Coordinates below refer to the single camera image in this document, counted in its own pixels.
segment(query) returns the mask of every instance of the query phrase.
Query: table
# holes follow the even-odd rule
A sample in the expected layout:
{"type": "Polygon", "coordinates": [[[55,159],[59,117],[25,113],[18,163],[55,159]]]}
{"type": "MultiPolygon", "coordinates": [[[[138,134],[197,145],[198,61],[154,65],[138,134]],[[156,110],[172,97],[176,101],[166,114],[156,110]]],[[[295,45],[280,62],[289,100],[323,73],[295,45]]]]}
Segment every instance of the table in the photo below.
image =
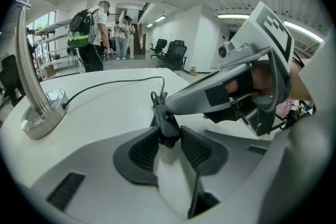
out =
{"type": "MultiPolygon", "coordinates": [[[[64,89],[68,98],[97,83],[113,80],[165,78],[165,91],[174,94],[189,83],[169,69],[123,69],[81,73],[41,82],[44,91],[64,89]]],[[[108,84],[77,96],[65,117],[47,136],[33,141],[20,121],[29,102],[24,97],[14,107],[0,129],[0,149],[12,176],[31,187],[35,180],[78,148],[112,136],[146,128],[153,118],[150,92],[160,92],[161,79],[108,84]]],[[[215,124],[202,114],[176,116],[179,125],[193,130],[206,129],[229,135],[257,137],[242,122],[215,124]]]]}

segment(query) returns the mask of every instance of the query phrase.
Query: person in white clothing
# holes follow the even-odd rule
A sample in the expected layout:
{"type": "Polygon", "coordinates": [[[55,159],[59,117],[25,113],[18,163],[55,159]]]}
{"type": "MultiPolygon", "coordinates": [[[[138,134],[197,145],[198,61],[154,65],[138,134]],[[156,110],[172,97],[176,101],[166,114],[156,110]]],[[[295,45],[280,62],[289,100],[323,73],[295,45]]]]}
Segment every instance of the person in white clothing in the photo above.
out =
{"type": "Polygon", "coordinates": [[[129,18],[127,25],[126,25],[126,33],[127,33],[127,40],[126,40],[126,51],[127,48],[130,47],[130,58],[134,58],[134,36],[135,28],[132,25],[132,19],[129,18]]]}
{"type": "Polygon", "coordinates": [[[100,39],[103,41],[105,48],[109,50],[109,56],[112,56],[112,53],[110,52],[109,37],[106,29],[109,8],[109,2],[101,1],[98,6],[94,6],[89,9],[89,11],[93,13],[94,25],[90,30],[88,44],[83,48],[78,48],[85,72],[103,70],[100,39]]]}
{"type": "Polygon", "coordinates": [[[127,39],[127,33],[126,33],[126,24],[129,17],[125,16],[121,22],[116,24],[113,28],[115,31],[115,43],[117,48],[117,58],[116,60],[126,60],[125,54],[125,46],[126,46],[126,39],[127,39]]]}

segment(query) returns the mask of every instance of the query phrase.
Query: camera lens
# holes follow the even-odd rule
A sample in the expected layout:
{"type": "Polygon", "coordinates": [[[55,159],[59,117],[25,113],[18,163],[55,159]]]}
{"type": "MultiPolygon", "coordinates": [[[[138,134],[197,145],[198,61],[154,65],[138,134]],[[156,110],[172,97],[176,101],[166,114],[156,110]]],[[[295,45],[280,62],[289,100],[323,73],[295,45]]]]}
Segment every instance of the camera lens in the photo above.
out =
{"type": "Polygon", "coordinates": [[[220,46],[218,49],[219,56],[221,58],[224,58],[226,56],[226,49],[224,46],[220,46]]]}

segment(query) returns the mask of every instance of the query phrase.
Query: fluorescent light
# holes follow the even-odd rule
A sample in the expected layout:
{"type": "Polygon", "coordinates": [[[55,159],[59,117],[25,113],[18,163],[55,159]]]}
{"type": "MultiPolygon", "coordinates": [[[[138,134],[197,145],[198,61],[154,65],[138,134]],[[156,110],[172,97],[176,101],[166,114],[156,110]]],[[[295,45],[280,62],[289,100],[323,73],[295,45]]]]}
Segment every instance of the fluorescent light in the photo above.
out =
{"type": "Polygon", "coordinates": [[[165,17],[166,17],[166,16],[161,16],[160,18],[156,19],[155,21],[156,21],[156,22],[159,22],[159,21],[163,20],[165,17]]]}
{"type": "Polygon", "coordinates": [[[284,25],[286,25],[288,27],[291,27],[291,28],[294,28],[294,29],[296,29],[296,30],[298,30],[298,31],[306,34],[307,36],[312,37],[313,39],[317,40],[318,42],[323,42],[322,38],[320,38],[319,36],[313,34],[312,32],[310,32],[310,31],[308,31],[308,30],[306,30],[306,29],[304,29],[304,28],[302,28],[302,27],[300,27],[298,25],[292,24],[292,23],[290,23],[290,22],[288,22],[286,20],[285,20],[284,25]]]}
{"type": "Polygon", "coordinates": [[[248,19],[250,16],[244,14],[218,14],[217,17],[220,19],[248,19]]]}

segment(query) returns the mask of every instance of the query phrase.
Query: lamp base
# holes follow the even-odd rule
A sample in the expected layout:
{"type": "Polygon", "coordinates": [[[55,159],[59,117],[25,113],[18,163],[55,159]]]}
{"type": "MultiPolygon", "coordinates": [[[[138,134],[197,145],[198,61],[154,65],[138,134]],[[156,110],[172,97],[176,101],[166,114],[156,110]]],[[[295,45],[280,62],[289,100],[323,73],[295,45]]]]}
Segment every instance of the lamp base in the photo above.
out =
{"type": "Polygon", "coordinates": [[[40,139],[50,133],[64,117],[68,108],[62,108],[62,104],[68,101],[65,91],[62,89],[47,92],[50,108],[39,115],[31,106],[25,111],[21,120],[22,130],[32,140],[40,139]]]}

